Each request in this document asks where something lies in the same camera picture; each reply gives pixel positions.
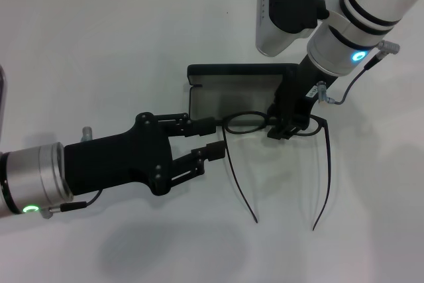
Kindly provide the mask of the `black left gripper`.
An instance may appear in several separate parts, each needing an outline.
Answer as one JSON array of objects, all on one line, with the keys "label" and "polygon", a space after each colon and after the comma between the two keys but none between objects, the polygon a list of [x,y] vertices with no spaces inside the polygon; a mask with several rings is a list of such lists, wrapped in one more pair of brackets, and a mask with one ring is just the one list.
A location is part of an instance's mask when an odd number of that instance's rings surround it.
[{"label": "black left gripper", "polygon": [[147,185],[155,196],[171,188],[170,142],[151,113],[137,115],[124,133],[65,146],[64,163],[75,196],[132,182]]}]

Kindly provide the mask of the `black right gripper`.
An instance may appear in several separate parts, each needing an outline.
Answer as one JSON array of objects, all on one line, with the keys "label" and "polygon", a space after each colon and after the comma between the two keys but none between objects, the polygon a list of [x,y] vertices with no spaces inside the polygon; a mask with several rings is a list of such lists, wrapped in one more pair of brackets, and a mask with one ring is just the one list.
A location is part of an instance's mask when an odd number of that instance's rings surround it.
[{"label": "black right gripper", "polygon": [[[269,116],[283,121],[271,119],[269,122],[271,128],[267,137],[289,140],[292,133],[306,130],[311,110],[318,99],[317,94],[311,97],[309,92],[319,82],[325,82],[329,87],[336,79],[336,76],[326,74],[317,68],[308,56],[300,64],[288,66],[283,71],[282,81],[274,94],[273,103],[267,110]],[[154,118],[168,137],[205,136],[216,132],[213,117],[194,120],[187,113],[178,113],[155,115]],[[224,141],[209,143],[204,147],[191,150],[189,154],[172,162],[170,187],[173,188],[203,175],[206,160],[211,162],[224,157]]]}]

